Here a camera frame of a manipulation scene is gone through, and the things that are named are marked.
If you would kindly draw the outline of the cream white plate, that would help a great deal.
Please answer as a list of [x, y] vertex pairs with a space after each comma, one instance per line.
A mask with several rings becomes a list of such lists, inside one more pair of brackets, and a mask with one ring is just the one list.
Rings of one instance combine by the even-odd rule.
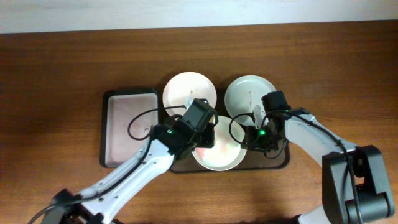
[[226, 171], [236, 167], [245, 157], [247, 150], [241, 147], [229, 133], [231, 118], [218, 117], [215, 126], [215, 144], [212, 148], [197, 147], [193, 152], [195, 160], [204, 168]]

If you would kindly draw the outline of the pink plate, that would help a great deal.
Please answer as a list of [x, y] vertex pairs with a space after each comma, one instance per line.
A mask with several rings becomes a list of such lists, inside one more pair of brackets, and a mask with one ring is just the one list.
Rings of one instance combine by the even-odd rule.
[[210, 106], [216, 106], [217, 93], [214, 84], [197, 72], [183, 72], [174, 76], [168, 81], [162, 94], [164, 107], [187, 105], [195, 98], [206, 99]]

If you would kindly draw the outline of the pale green plate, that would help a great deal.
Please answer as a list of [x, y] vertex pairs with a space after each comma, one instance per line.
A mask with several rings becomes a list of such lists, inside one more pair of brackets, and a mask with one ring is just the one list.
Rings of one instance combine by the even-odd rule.
[[274, 85], [265, 78], [246, 75], [235, 79], [227, 88], [224, 103], [228, 114], [234, 118], [239, 114], [254, 113], [250, 116], [240, 116], [235, 121], [243, 126], [260, 128], [266, 112], [261, 98], [276, 91]]

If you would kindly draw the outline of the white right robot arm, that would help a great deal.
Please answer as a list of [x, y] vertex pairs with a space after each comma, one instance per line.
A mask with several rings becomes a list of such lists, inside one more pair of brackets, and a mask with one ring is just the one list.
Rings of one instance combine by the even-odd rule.
[[322, 168], [322, 204], [294, 223], [370, 223], [395, 213], [381, 151], [342, 139], [303, 108], [269, 110], [258, 128], [247, 127], [241, 142], [262, 153], [293, 143]]

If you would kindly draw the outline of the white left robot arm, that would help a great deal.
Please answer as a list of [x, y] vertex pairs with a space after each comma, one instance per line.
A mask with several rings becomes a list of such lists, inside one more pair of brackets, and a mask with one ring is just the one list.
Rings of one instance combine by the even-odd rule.
[[194, 123], [181, 116], [154, 126], [140, 152], [92, 186], [72, 195], [64, 189], [40, 211], [42, 223], [117, 223], [115, 216], [151, 180], [196, 147], [215, 144], [218, 119]]

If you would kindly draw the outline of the dark brown serving tray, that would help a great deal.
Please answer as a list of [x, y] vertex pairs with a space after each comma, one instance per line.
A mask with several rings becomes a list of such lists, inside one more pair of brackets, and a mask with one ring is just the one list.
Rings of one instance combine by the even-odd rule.
[[[217, 92], [217, 94], [218, 101], [216, 104], [216, 110], [219, 112], [219, 116], [225, 116], [232, 119], [225, 107], [225, 91], [220, 90]], [[236, 142], [240, 143], [243, 140], [245, 130], [246, 128], [244, 126], [241, 126], [235, 120], [231, 120], [229, 124], [229, 133]], [[290, 152], [288, 145], [286, 145], [286, 148], [283, 151], [269, 151], [266, 154], [262, 151], [257, 152], [247, 150], [244, 159], [236, 167], [226, 171], [282, 169], [289, 163], [289, 161]], [[170, 168], [170, 171], [176, 174], [190, 174], [199, 172], [212, 172], [213, 170], [209, 170], [201, 166], [191, 153], [184, 160], [174, 162], [173, 166]]]

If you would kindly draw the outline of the black soapy water tray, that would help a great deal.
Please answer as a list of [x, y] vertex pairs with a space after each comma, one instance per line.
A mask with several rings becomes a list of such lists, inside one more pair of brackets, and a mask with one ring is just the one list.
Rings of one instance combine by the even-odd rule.
[[99, 163], [117, 167], [139, 152], [143, 137], [159, 123], [159, 97], [153, 88], [110, 90], [104, 93]]

